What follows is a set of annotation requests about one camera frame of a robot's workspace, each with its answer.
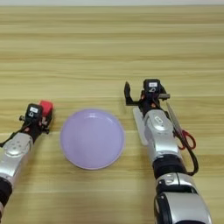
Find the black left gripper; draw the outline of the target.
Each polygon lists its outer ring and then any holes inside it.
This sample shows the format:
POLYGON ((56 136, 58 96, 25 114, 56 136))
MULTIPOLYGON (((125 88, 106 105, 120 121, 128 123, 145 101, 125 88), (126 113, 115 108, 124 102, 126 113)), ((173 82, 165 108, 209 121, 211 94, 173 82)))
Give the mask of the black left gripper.
POLYGON ((43 132, 45 133, 50 132, 50 124, 52 119, 53 119, 53 111, 50 110, 45 116, 45 124, 43 130, 42 116, 25 117, 21 115, 19 117, 19 120, 23 121, 24 123, 20 129, 20 132, 29 135, 32 141, 35 142, 43 132))

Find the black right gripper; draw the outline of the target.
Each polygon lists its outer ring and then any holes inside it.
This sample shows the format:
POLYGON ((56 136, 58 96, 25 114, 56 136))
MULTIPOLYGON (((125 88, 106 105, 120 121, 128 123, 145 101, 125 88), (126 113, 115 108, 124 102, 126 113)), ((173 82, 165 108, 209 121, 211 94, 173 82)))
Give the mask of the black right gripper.
POLYGON ((171 96, 166 93, 165 88, 161 85, 161 94, 158 93, 146 93, 143 91, 141 93, 141 98, 139 102, 133 101, 130 96, 130 84, 126 81, 124 85, 124 97, 127 106, 137 106, 139 107, 140 111, 142 112, 143 116, 153 110, 159 109, 162 110, 160 106, 160 100, 165 101, 168 100, 171 96))

